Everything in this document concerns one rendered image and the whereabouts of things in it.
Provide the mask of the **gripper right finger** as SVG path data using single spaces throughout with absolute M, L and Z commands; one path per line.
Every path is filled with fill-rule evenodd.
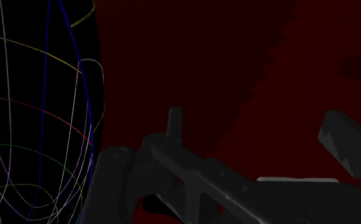
M 356 179 L 361 179 L 361 125 L 340 110 L 328 110 L 319 142 Z

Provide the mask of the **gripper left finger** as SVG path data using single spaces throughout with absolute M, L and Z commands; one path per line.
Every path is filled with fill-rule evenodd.
M 182 145 L 182 109 L 171 108 L 166 133 L 138 151 L 100 152 L 80 224 L 132 224 L 138 200 L 156 195 L 183 224 L 294 224 L 294 209 L 214 158 Z

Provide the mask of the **black object with coloured lines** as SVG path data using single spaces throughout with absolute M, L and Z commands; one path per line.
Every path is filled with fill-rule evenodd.
M 104 114 L 97 0 L 0 0 L 0 224 L 81 224 Z

